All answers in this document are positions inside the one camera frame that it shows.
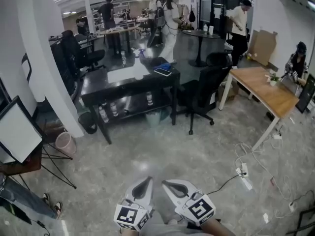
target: black desk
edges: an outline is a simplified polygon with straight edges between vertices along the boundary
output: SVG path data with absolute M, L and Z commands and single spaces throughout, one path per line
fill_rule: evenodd
M 188 31 L 183 31 L 183 33 L 190 35 L 190 36 L 195 36 L 198 37 L 199 39 L 199 47 L 198 47 L 198 55 L 196 60 L 189 60 L 188 63 L 191 66 L 195 66 L 195 67 L 205 67 L 207 66 L 206 62 L 201 60 L 201 45 L 202 45 L 202 40 L 203 38 L 211 38 L 211 39 L 218 39 L 220 38 L 218 35 L 207 35 L 207 33 L 203 30 L 192 30 L 191 32 Z
M 146 66 L 150 74 L 144 75 L 143 79 L 135 78 L 121 80 L 115 83 L 109 83 L 107 70 L 122 69 L 122 65 L 114 66 L 109 69 L 100 69 L 88 73 L 83 82 L 81 98 L 86 107 L 91 111 L 94 121 L 98 124 L 101 132 L 107 142 L 111 144 L 108 133 L 108 125 L 121 119 L 139 115 L 155 109 L 166 106 L 172 106 L 172 124 L 176 124 L 176 106 L 177 106 L 177 87 L 179 86 L 180 73 L 175 68 L 171 68 L 172 74 L 168 77 L 155 73 L 151 66 L 151 59 L 146 59 L 142 63 Z M 134 60 L 127 60 L 126 67 L 134 66 Z M 165 94 L 163 88 L 173 87 L 172 100 Z M 153 95 L 153 105 L 147 103 L 146 92 L 151 91 Z M 126 96 L 132 96 L 129 106 L 129 112 L 125 113 Z M 105 123 L 101 118 L 98 107 L 106 100 L 105 107 L 109 122 Z M 113 116 L 110 109 L 110 103 L 115 102 L 117 117 Z

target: trash bin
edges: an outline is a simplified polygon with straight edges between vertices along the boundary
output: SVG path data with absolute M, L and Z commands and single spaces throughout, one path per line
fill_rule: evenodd
M 157 127 L 161 120 L 161 109 L 147 112 L 146 119 L 151 128 Z
M 92 114 L 90 112 L 86 112 L 79 117 L 79 123 L 83 126 L 85 131 L 92 135 L 97 131 L 97 125 L 95 124 Z
M 77 146 L 68 132 L 61 133 L 56 139 L 56 147 L 68 155 L 73 155 L 77 151 Z

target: white shirt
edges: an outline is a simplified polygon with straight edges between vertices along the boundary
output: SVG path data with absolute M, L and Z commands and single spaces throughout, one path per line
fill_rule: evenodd
M 156 17 L 156 11 L 158 7 L 162 7 L 162 4 L 159 0 L 151 0 L 149 3 L 149 9 L 153 11 L 153 13 L 149 14 L 149 19 L 154 19 Z
M 173 18 L 179 18 L 179 12 L 178 12 L 178 7 L 177 4 L 172 2 L 172 9 L 169 10 L 167 9 L 166 4 L 163 6 L 164 9 L 164 16 L 165 16 L 165 21 L 166 25 L 163 27 L 163 34 L 173 34 L 177 35 L 177 28 L 178 24 L 173 20 Z
M 237 6 L 231 13 L 231 16 L 237 24 L 242 28 L 242 31 L 238 29 L 233 22 L 232 33 L 236 33 L 242 36 L 246 36 L 246 24 L 247 24 L 247 11 L 243 11 L 241 6 Z

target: white pants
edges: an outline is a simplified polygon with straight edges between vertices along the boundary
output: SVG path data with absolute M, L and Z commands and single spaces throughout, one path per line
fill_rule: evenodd
M 160 54 L 160 57 L 165 58 L 167 62 L 172 63 L 174 61 L 174 47 L 176 44 L 177 35 L 163 33 L 164 49 Z

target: round high table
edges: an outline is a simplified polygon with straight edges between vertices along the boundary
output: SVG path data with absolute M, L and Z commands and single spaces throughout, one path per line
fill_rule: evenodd
M 211 38 L 211 39 L 218 39 L 220 38 L 218 35 L 207 35 L 206 31 L 203 30 L 189 30 L 189 31 L 183 31 L 184 34 L 198 37 L 199 39 L 199 47 L 198 47 L 198 55 L 196 60 L 189 60 L 188 64 L 195 67 L 205 67 L 207 66 L 207 63 L 201 60 L 201 45 L 203 38 Z

